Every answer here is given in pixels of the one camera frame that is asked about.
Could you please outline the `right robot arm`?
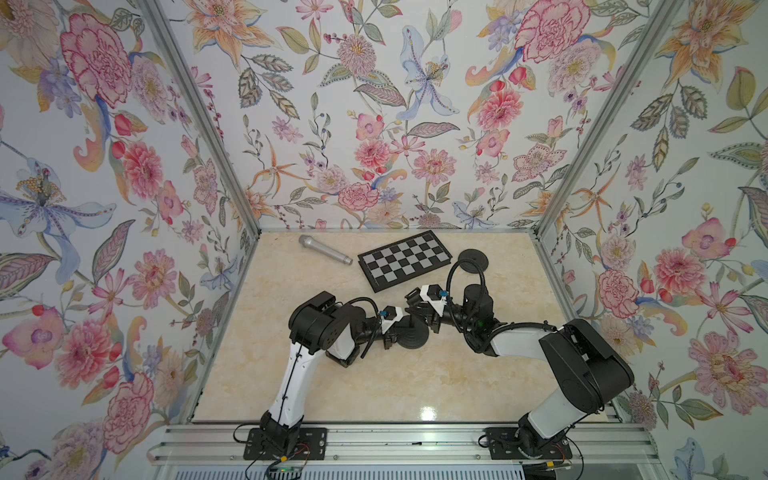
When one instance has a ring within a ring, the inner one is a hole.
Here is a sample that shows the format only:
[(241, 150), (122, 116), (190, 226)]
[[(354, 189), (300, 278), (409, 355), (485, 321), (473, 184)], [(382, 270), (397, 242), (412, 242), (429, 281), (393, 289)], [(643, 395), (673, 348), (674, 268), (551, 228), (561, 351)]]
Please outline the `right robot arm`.
[(477, 354), (548, 364), (557, 389), (520, 418), (512, 441), (525, 456), (541, 455), (563, 440), (569, 428), (599, 412), (634, 383), (626, 361), (583, 319), (562, 326), (546, 321), (503, 323), (495, 318), (493, 299), (480, 284), (465, 288), (461, 304), (438, 285), (416, 288), (405, 300), (408, 314), (434, 332), (444, 324), (456, 327)]

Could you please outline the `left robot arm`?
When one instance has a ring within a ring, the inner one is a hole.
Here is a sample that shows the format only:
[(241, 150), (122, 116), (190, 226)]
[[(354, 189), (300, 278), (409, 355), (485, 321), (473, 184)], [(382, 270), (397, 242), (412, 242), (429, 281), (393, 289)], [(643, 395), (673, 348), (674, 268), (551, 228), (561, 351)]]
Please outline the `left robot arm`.
[(318, 362), (329, 357), (346, 368), (365, 357), (377, 340), (405, 318), (396, 306), (379, 308), (369, 297), (346, 303), (322, 291), (299, 305), (289, 319), (290, 354), (272, 406), (259, 428), (268, 440), (285, 448), (298, 438), (305, 403)]

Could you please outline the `black round stand base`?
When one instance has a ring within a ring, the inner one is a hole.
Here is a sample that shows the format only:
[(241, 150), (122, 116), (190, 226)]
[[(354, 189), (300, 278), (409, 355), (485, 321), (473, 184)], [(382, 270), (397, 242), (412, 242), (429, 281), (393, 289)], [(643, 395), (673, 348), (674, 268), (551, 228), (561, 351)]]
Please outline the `black round stand base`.
[(396, 322), (390, 328), (393, 342), (405, 349), (416, 350), (423, 347), (430, 335), (430, 328), (420, 319), (414, 319), (406, 316), (404, 319)]

